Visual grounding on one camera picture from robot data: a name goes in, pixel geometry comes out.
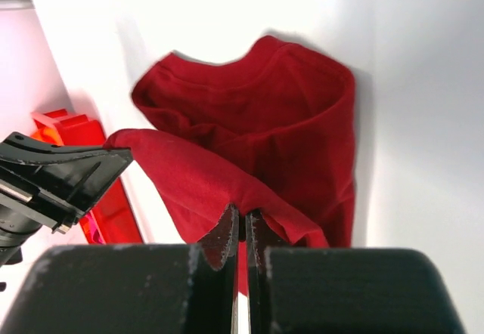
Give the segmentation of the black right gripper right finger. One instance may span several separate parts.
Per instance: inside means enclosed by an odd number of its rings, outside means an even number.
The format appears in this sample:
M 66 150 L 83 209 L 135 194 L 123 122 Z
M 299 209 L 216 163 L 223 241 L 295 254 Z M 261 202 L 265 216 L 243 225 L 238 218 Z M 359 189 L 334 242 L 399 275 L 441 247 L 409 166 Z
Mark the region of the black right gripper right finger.
M 252 333 L 463 333 L 434 263 L 413 249 L 292 247 L 245 219 Z

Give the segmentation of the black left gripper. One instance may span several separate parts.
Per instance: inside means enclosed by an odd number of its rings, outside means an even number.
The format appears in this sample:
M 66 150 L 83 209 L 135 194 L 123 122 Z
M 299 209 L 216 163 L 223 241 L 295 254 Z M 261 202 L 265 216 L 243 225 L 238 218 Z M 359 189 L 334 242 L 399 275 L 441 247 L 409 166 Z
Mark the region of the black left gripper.
M 102 163 L 116 180 L 133 161 L 128 149 L 67 147 L 34 140 L 19 132 L 1 142 L 1 265 L 22 262 L 22 245 L 42 227 L 66 233 L 99 200 L 75 199 Z

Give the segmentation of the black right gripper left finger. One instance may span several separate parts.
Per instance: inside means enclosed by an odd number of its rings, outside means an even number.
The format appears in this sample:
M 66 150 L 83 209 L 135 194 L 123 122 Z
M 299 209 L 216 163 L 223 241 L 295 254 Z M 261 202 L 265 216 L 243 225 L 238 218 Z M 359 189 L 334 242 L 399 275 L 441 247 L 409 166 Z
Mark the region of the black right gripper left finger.
M 194 244 L 57 246 L 33 265 L 6 333 L 235 333 L 239 213 Z

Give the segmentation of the dark red t shirt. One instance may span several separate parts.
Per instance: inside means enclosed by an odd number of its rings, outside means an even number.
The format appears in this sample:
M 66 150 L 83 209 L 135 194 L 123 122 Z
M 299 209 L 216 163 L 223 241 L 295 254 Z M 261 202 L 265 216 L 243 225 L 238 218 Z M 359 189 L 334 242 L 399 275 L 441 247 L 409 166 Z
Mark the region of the dark red t shirt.
M 347 247 L 355 206 L 355 80 L 342 64 L 264 36 L 212 66 L 169 54 L 132 92 L 149 129 L 113 133 L 198 241 L 234 204 L 292 244 Z

